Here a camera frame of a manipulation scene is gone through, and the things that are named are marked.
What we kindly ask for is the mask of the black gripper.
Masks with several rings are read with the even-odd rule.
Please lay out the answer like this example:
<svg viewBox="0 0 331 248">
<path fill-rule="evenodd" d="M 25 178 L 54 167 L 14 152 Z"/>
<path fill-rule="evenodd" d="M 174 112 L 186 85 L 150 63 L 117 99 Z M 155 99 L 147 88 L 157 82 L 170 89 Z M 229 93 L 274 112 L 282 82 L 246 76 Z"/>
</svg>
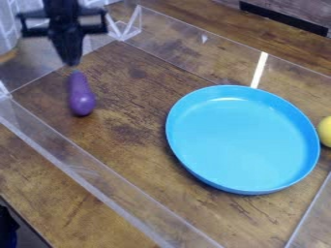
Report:
<svg viewBox="0 0 331 248">
<path fill-rule="evenodd" d="M 83 55 L 83 34 L 103 34 L 107 32 L 105 8 L 89 8 L 79 0 L 43 0 L 43 8 L 18 13 L 21 32 L 25 37 L 51 35 L 58 55 L 67 66 L 78 66 Z M 79 17 L 99 16 L 99 24 L 82 24 Z M 49 19 L 47 27 L 27 27 L 30 19 Z"/>
</svg>

